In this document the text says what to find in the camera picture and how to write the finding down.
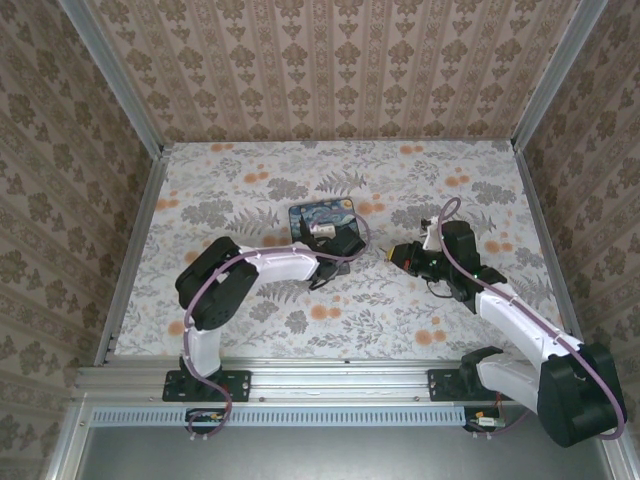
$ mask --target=floral tablecloth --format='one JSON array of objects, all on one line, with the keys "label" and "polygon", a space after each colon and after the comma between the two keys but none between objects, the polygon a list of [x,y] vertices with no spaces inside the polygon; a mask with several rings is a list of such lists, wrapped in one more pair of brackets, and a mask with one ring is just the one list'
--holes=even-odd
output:
[{"label": "floral tablecloth", "polygon": [[[255,288],[223,327],[223,355],[272,358],[458,359],[512,345],[454,300],[385,262],[418,239],[420,219],[462,198],[484,263],[560,324],[522,181],[508,142],[189,143],[171,153],[116,355],[177,355],[182,308],[174,282],[213,240],[289,244],[292,205],[351,198],[372,230],[349,275]],[[443,284],[437,293],[448,293]]]}]

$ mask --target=purple cable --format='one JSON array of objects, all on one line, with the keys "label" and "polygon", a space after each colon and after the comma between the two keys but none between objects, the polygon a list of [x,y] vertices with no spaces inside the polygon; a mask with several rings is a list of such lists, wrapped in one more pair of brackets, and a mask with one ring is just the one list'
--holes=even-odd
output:
[{"label": "purple cable", "polygon": [[[456,204],[456,206],[453,208],[453,211],[451,213],[447,214],[447,210],[454,203]],[[571,356],[576,359],[576,361],[580,364],[580,366],[582,366],[582,368],[585,369],[585,371],[591,376],[591,378],[593,378],[595,380],[595,382],[598,384],[598,386],[602,389],[604,394],[607,396],[607,399],[609,400],[609,402],[611,402],[611,405],[613,406],[613,409],[614,409],[614,411],[616,413],[616,418],[618,420],[618,426],[617,426],[615,432],[613,432],[611,434],[608,434],[608,435],[607,434],[600,434],[600,435],[598,435],[598,438],[600,438],[602,440],[616,440],[616,439],[620,438],[620,436],[622,436],[622,433],[624,432],[624,427],[625,427],[624,426],[624,415],[622,414],[622,408],[620,407],[620,404],[618,403],[618,400],[616,399],[615,395],[613,394],[613,392],[611,391],[609,386],[605,383],[604,380],[602,380],[600,375],[598,375],[598,373],[591,367],[591,365],[589,365],[587,363],[587,361],[584,358],[582,358],[580,356],[580,354],[569,343],[567,343],[564,339],[562,339],[560,337],[556,338],[557,337],[556,332],[551,327],[549,327],[547,324],[545,324],[544,322],[540,321],[540,319],[536,315],[531,313],[529,311],[529,309],[525,305],[520,303],[518,300],[511,299],[506,293],[504,293],[501,290],[495,288],[494,286],[492,286],[492,285],[490,285],[490,284],[488,284],[486,282],[483,282],[482,280],[478,280],[477,278],[475,278],[473,275],[471,275],[469,272],[467,272],[464,268],[462,268],[460,266],[460,264],[458,262],[456,262],[456,260],[453,258],[451,253],[449,253],[449,250],[447,249],[447,246],[445,245],[445,243],[443,241],[442,224],[443,224],[444,220],[447,220],[448,218],[451,218],[458,211],[458,208],[460,208],[461,204],[462,204],[462,201],[460,200],[459,197],[453,197],[447,203],[444,204],[444,207],[442,207],[442,210],[440,210],[440,215],[438,215],[438,235],[440,236],[440,245],[442,246],[442,252],[445,254],[445,256],[447,257],[449,262],[451,262],[451,265],[453,265],[456,268],[456,270],[458,270],[465,277],[467,277],[471,281],[477,283],[481,287],[483,287],[483,288],[495,293],[499,297],[501,297],[504,300],[507,300],[508,302],[510,302],[513,305],[515,305],[522,313],[524,313],[529,319],[531,319],[531,321],[533,321],[536,325],[538,325],[547,335],[549,335],[551,338],[553,338],[554,341],[556,341],[560,345],[562,345],[571,354]],[[522,420],[522,418],[524,418],[524,415],[520,419],[516,420],[516,422],[514,422],[511,426],[515,425],[516,423],[519,423],[520,420]]]},{"label": "purple cable", "polygon": [[[208,387],[211,387],[214,390],[220,392],[224,396],[224,400],[225,400],[225,404],[226,404],[226,406],[225,406],[225,415],[222,418],[222,420],[220,420],[220,423],[211,432],[207,433],[206,435],[202,435],[203,437],[208,437],[208,436],[215,435],[216,433],[218,433],[222,429],[222,427],[225,425],[225,423],[227,423],[227,421],[228,421],[228,419],[229,419],[229,417],[231,415],[232,399],[231,399],[231,396],[229,395],[229,392],[227,392],[224,388],[220,387],[216,383],[214,383],[211,380],[208,380],[207,378],[205,378],[202,375],[200,375],[196,371],[195,367],[193,366],[193,362],[191,361],[191,355],[190,355],[190,351],[189,351],[189,330],[193,327],[193,323],[191,322],[191,314],[193,313],[194,308],[196,307],[196,305],[198,304],[198,302],[202,298],[202,295],[204,295],[204,293],[207,291],[207,289],[213,284],[213,282],[216,281],[216,279],[221,274],[223,274],[231,266],[233,266],[236,263],[244,260],[245,258],[257,257],[257,256],[262,256],[262,255],[281,254],[281,253],[297,253],[298,255],[305,255],[305,256],[313,257],[313,258],[326,258],[326,259],[329,259],[329,260],[336,260],[336,261],[341,262],[341,263],[342,262],[352,262],[352,261],[360,258],[369,249],[369,244],[370,244],[370,240],[371,240],[371,229],[369,228],[369,225],[367,224],[367,222],[365,221],[365,219],[361,215],[359,215],[359,214],[357,214],[355,212],[351,212],[351,211],[349,211],[349,213],[354,215],[358,220],[360,220],[360,222],[362,222],[362,224],[364,225],[364,229],[365,229],[366,235],[367,235],[367,240],[366,240],[366,243],[365,243],[365,247],[362,250],[360,250],[358,253],[356,253],[355,255],[351,255],[349,257],[340,257],[340,256],[337,256],[337,255],[330,255],[328,253],[322,253],[322,252],[314,252],[312,250],[306,250],[306,249],[297,248],[297,247],[266,248],[266,249],[263,249],[263,250],[260,250],[260,251],[252,250],[252,251],[249,251],[249,252],[244,252],[244,253],[241,253],[240,255],[237,255],[237,256],[231,258],[229,261],[225,262],[220,267],[218,267],[211,274],[211,276],[207,279],[207,281],[204,282],[202,287],[200,287],[200,290],[198,290],[197,293],[193,296],[193,299],[191,299],[191,302],[189,303],[189,306],[187,307],[187,311],[184,314],[184,333],[182,335],[182,344],[183,344],[183,348],[184,348],[184,355],[183,355],[184,363],[185,363],[185,365],[187,367],[187,370],[189,370],[189,373],[193,376],[193,378],[195,378],[196,380],[204,383]],[[204,414],[204,412],[194,414],[189,419],[189,424],[188,424],[187,430],[192,435],[192,438],[195,438],[195,436],[197,436],[197,434],[193,431],[193,421],[194,421],[195,418],[197,418],[198,416],[203,415],[203,414]]]}]

